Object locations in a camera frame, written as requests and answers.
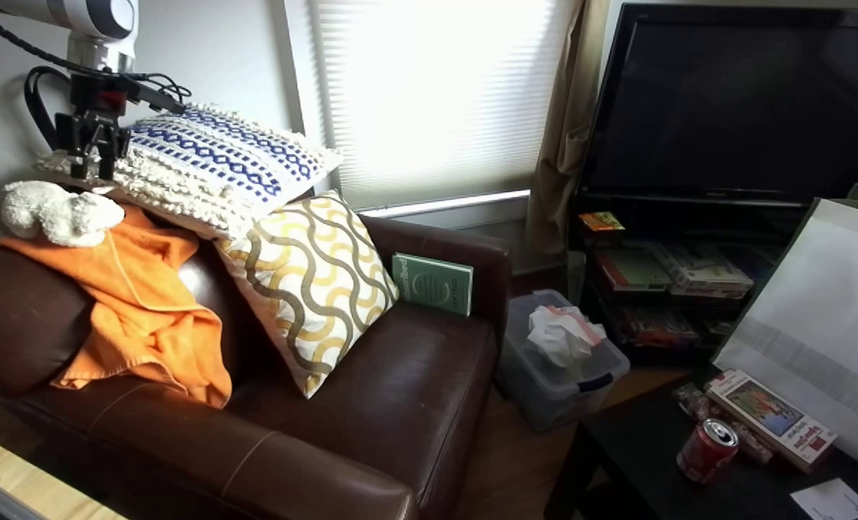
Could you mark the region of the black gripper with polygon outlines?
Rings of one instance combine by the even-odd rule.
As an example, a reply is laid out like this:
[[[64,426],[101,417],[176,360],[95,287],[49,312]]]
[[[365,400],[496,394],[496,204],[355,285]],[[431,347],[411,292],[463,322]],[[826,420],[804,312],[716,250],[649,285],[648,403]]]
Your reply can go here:
[[[70,113],[56,116],[56,149],[70,157],[70,176],[111,181],[115,162],[127,152],[127,92],[115,75],[73,75]]]

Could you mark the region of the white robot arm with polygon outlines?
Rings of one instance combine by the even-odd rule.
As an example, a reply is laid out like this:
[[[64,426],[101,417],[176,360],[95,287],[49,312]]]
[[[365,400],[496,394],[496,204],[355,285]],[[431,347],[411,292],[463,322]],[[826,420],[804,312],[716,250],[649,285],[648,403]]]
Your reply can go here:
[[[40,58],[23,79],[23,100],[43,140],[79,181],[111,181],[127,156],[131,133],[119,124],[140,84],[127,72],[140,35],[140,0],[0,0],[0,13],[60,26],[67,51],[51,53],[0,22],[0,38]],[[49,116],[37,84],[56,75],[70,88],[70,110]]]

